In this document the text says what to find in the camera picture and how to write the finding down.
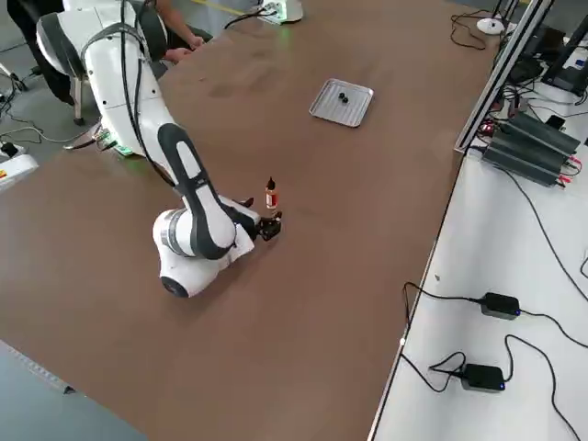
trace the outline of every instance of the metal frame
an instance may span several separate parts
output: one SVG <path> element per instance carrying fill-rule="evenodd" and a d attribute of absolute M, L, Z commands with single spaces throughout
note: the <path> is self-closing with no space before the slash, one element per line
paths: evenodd
<path fill-rule="evenodd" d="M 465 127 L 459 134 L 455 150 L 465 152 L 476 136 L 476 131 L 488 114 L 494 99 L 502 89 L 508 74 L 518 60 L 527 42 L 533 37 L 537 27 L 545 19 L 554 0 L 533 0 L 523 14 L 506 48 L 496 62 L 490 79 L 482 91 L 476 106 L 469 115 Z M 507 7 L 507 15 L 512 15 L 518 2 L 511 0 Z"/>

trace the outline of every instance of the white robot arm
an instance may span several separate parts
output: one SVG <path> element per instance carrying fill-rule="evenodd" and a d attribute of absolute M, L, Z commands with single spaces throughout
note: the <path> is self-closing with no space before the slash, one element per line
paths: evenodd
<path fill-rule="evenodd" d="M 184 207 L 157 218 L 153 239 L 164 286 L 176 296 L 192 297 L 252 251 L 257 235 L 269 240 L 278 234 L 281 214 L 261 218 L 217 194 L 192 141 L 169 114 L 150 68 L 150 58 L 166 50 L 166 34 L 147 3 L 65 2 L 64 12 L 40 20 L 38 42 L 57 70 L 89 79 L 102 114 L 96 138 L 145 156 L 181 196 Z"/>

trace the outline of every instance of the metal tray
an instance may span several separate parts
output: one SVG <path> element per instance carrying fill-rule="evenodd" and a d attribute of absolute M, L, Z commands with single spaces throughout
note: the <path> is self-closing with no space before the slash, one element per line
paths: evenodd
<path fill-rule="evenodd" d="M 347 96 L 347 103 L 339 98 L 341 92 Z M 373 96 L 374 91 L 363 85 L 352 85 L 331 78 L 324 84 L 309 111 L 314 117 L 357 127 L 361 124 Z"/>

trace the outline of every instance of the white cable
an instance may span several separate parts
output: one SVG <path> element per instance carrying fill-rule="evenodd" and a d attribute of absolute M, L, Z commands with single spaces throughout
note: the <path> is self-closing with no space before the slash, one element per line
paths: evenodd
<path fill-rule="evenodd" d="M 10 135 L 12 133 L 17 133 L 19 131 L 24 131 L 24 130 L 34 130 L 34 131 L 36 131 L 39 134 L 39 136 L 43 140 L 49 141 L 49 142 L 58 142 L 58 143 L 63 143 L 63 142 L 69 142 L 69 141 L 77 140 L 79 137 L 81 137 L 82 135 L 84 135 L 85 133 L 88 132 L 88 130 L 84 130 L 82 133 L 77 134 L 77 135 L 73 136 L 72 138 L 68 138 L 67 140 L 52 140 L 51 138 L 48 138 L 45 135 L 43 135 L 43 133 L 40 130 L 38 130 L 38 129 L 34 128 L 34 127 L 21 127 L 20 129 L 15 129 L 15 130 L 6 131 L 4 133 L 0 133 L 0 138 L 2 138 L 3 136 L 6 136 L 6 135 Z"/>

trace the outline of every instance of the power adapter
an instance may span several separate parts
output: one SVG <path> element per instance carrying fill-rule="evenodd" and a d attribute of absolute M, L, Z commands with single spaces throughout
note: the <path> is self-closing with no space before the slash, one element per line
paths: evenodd
<path fill-rule="evenodd" d="M 481 313 L 504 320 L 514 320 L 521 315 L 518 299 L 493 292 L 487 292 L 479 300 Z"/>
<path fill-rule="evenodd" d="M 496 366 L 474 365 L 468 363 L 461 374 L 461 386 L 465 390 L 500 392 L 504 390 L 503 371 Z"/>

